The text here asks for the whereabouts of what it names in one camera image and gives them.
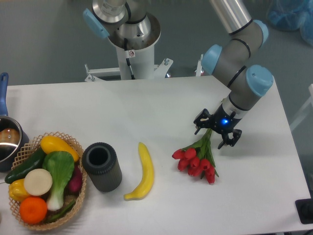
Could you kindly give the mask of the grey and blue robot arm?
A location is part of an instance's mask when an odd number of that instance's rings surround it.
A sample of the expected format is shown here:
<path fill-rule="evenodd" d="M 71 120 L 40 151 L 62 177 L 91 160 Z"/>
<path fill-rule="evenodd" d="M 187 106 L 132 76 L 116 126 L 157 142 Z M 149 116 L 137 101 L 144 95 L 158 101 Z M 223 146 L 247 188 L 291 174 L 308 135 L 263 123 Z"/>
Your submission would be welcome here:
<path fill-rule="evenodd" d="M 266 68 L 246 67 L 249 59 L 267 40 L 268 28 L 253 20 L 240 0 L 211 2 L 231 37 L 221 47 L 213 45 L 202 57 L 201 68 L 230 89 L 230 94 L 211 114 L 203 110 L 194 120 L 198 130 L 219 133 L 221 146 L 234 146 L 241 137 L 236 125 L 273 85 Z M 90 30 L 115 46 L 121 79 L 153 79 L 160 74 L 155 67 L 154 46 L 160 38 L 160 24 L 147 11 L 143 0 L 95 0 L 83 18 Z"/>

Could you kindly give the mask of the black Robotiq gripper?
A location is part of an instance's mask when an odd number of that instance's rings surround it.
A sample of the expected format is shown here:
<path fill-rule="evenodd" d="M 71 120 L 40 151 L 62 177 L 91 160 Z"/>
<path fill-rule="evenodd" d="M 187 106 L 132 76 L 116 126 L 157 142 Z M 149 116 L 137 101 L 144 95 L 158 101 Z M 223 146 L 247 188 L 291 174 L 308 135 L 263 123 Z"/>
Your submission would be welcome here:
<path fill-rule="evenodd" d="M 217 108 L 213 115 L 211 115 L 207 109 L 203 109 L 193 121 L 196 128 L 194 134 L 196 135 L 203 128 L 211 128 L 222 136 L 223 140 L 218 145 L 218 149 L 221 149 L 224 145 L 233 147 L 241 137 L 242 130 L 234 129 L 241 118 L 232 116 L 232 113 L 233 112 L 228 114 L 224 110 L 222 104 Z"/>

